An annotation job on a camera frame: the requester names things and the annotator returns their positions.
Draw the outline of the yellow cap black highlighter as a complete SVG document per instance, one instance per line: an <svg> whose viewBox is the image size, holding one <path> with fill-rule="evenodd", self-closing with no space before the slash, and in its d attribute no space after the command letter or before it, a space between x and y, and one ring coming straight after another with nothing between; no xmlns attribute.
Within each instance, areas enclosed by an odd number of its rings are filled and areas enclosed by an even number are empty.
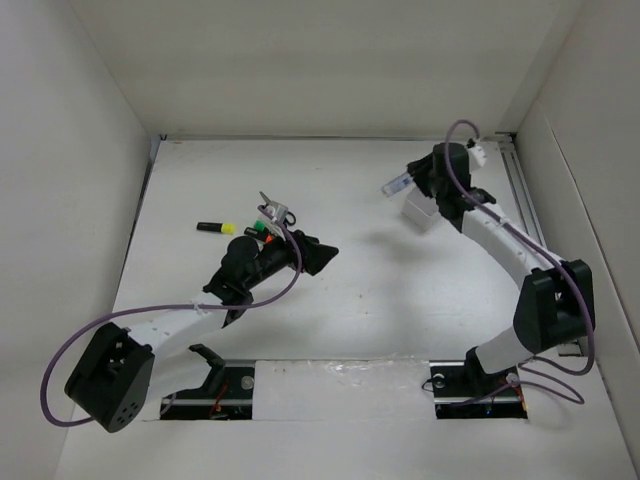
<svg viewBox="0 0 640 480"><path fill-rule="evenodd" d="M235 225L231 223L198 222L196 224L196 230L209 233L233 235L235 233Z"/></svg>

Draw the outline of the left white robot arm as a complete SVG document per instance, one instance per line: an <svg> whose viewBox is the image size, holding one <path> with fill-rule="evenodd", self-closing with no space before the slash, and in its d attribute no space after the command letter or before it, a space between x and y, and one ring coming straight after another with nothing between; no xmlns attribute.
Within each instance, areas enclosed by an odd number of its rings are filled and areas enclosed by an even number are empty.
<svg viewBox="0 0 640 480"><path fill-rule="evenodd" d="M300 230L267 243L233 239L220 267L195 299L169 306L159 316L128 327L114 320L100 326L64 387L89 418L115 433L142 407L194 389L212 396L222 387L225 362L204 341L258 306L254 287L285 268L296 276L320 273L339 253Z"/></svg>

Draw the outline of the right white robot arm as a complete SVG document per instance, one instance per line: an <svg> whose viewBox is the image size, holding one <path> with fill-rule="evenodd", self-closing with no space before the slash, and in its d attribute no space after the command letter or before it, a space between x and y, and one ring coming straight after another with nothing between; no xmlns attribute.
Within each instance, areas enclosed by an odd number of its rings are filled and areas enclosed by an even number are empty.
<svg viewBox="0 0 640 480"><path fill-rule="evenodd" d="M497 200L471 184L476 144L440 143L408 164L407 173L441 216L482 247L519 290L512 324L471 348L461 379L471 397L487 397L509 386L510 370L566 342L594 341L593 278L582 260L566 261L546 250L506 218Z"/></svg>

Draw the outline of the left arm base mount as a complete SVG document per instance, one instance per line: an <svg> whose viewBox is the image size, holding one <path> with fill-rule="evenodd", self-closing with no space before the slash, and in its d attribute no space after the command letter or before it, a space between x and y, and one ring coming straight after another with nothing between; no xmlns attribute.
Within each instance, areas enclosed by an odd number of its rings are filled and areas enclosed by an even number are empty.
<svg viewBox="0 0 640 480"><path fill-rule="evenodd" d="M245 421L253 416L256 362L224 360L203 344L189 351L207 365L207 376L193 388L164 397L160 420Z"/></svg>

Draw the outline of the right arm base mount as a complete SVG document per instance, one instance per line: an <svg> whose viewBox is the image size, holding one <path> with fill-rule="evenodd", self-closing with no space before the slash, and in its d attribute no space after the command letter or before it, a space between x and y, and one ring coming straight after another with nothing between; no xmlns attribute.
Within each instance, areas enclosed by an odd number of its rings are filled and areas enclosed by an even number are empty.
<svg viewBox="0 0 640 480"><path fill-rule="evenodd" d="M433 395L438 420L528 418L516 366L487 374L471 355L430 360L422 389Z"/></svg>

